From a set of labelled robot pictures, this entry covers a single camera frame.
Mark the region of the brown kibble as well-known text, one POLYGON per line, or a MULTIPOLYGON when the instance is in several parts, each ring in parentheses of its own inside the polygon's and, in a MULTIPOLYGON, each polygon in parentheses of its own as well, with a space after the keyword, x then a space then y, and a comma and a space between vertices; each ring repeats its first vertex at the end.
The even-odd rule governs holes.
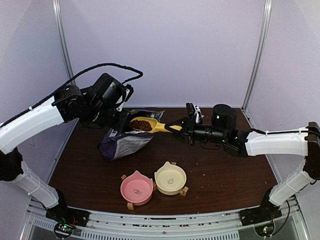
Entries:
POLYGON ((145 120, 132 120, 129 126, 134 130, 139 130, 144 132, 149 132, 153 129, 151 124, 145 120))

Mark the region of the purple pet food bag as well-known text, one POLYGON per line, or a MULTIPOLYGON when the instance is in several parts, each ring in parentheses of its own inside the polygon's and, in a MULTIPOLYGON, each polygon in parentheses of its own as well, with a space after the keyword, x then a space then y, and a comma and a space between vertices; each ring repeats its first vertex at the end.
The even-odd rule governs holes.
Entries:
POLYGON ((97 145, 97 150, 105 161, 113 161, 136 153, 152 139, 153 135, 144 131, 129 129, 118 133, 110 129, 97 145))

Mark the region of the yellow plastic scoop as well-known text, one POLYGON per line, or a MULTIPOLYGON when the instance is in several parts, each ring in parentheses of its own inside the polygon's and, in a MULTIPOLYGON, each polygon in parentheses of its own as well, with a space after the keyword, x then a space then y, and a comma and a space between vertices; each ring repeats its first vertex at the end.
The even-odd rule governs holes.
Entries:
POLYGON ((179 125, 171 125, 169 126, 169 130, 165 129, 165 124, 159 122, 155 118, 149 117, 135 117, 133 118, 130 123, 129 127, 136 131, 147 132, 150 134, 163 132, 163 133, 172 133, 173 130, 180 131, 182 129, 179 125))

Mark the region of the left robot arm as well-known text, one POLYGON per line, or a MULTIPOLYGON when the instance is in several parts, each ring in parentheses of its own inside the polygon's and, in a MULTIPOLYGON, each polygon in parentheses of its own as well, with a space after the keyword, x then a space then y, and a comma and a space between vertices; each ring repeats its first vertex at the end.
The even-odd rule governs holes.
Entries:
POLYGON ((18 145, 37 134, 61 124, 79 120, 84 127, 95 124, 121 131, 129 112, 123 109, 133 94, 133 87, 124 85, 104 73, 87 88, 67 84, 37 106, 4 122, 0 126, 0 179, 12 182, 40 201, 61 222, 72 218, 72 211, 63 196, 47 185, 24 162, 18 145))

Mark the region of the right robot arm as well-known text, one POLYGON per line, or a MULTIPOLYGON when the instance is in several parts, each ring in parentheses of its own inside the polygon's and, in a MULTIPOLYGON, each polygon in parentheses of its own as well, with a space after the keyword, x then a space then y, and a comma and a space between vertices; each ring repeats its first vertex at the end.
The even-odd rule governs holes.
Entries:
POLYGON ((237 129, 237 112, 226 104, 212 109, 211 123, 204 124, 201 112, 186 104, 187 116, 165 124, 165 129, 181 142, 193 146, 196 141, 221 145, 238 158, 260 155, 299 155, 304 162, 298 169, 265 194, 256 210, 259 220, 268 220, 288 198, 320 179, 320 127, 312 121, 306 127, 284 131, 237 129))

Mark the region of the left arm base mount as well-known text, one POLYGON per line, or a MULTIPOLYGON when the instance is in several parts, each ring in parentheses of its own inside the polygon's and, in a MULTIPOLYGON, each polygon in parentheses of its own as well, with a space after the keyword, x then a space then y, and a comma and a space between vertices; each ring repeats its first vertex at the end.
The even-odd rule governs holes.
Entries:
POLYGON ((57 223, 86 227, 90 213, 86 210, 68 207, 64 194, 58 189, 56 191, 58 204, 52 208, 47 208, 43 205, 46 210, 45 216, 55 220, 57 223))

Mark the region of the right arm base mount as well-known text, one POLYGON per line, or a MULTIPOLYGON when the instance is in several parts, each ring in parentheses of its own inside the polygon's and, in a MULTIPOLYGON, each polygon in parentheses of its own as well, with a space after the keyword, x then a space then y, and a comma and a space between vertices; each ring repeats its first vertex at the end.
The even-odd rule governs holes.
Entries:
POLYGON ((246 208, 239 212, 243 226, 271 221, 282 216, 280 207, 270 202, 270 192, 271 189, 265 193, 258 207, 246 208))

